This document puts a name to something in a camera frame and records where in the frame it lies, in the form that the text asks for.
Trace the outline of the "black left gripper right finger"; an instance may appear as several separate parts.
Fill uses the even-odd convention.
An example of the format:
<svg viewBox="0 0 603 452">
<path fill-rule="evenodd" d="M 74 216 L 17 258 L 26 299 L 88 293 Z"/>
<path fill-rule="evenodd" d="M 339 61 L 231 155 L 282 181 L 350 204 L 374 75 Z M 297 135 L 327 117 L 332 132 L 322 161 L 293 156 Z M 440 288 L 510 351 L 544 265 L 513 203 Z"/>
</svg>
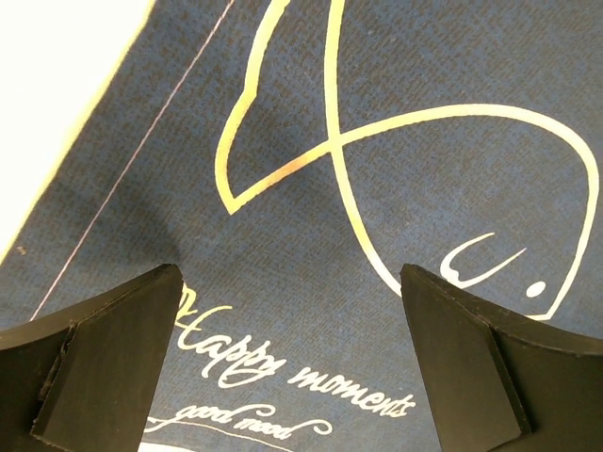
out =
<svg viewBox="0 0 603 452">
<path fill-rule="evenodd" d="M 417 265 L 401 296 L 445 451 L 599 451 L 602 342 L 517 314 Z"/>
</svg>

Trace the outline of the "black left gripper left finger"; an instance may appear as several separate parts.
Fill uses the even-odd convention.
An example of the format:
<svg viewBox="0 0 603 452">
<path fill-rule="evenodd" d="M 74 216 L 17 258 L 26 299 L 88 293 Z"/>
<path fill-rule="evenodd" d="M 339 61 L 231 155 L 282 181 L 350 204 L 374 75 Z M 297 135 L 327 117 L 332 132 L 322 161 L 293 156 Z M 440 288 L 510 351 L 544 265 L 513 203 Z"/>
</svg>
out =
<svg viewBox="0 0 603 452">
<path fill-rule="evenodd" d="M 138 450 L 182 288 L 161 265 L 2 331 L 2 450 Z"/>
</svg>

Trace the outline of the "blue cloth placemat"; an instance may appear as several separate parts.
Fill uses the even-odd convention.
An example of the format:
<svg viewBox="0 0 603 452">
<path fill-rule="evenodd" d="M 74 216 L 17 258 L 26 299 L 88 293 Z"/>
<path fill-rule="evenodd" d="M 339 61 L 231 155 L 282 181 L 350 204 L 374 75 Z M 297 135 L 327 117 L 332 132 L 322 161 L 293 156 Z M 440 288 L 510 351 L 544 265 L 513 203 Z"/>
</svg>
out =
<svg viewBox="0 0 603 452">
<path fill-rule="evenodd" d="M 438 450 L 403 265 L 602 334 L 601 3 L 156 2 L 1 266 L 1 325 L 164 263 L 145 444 Z"/>
</svg>

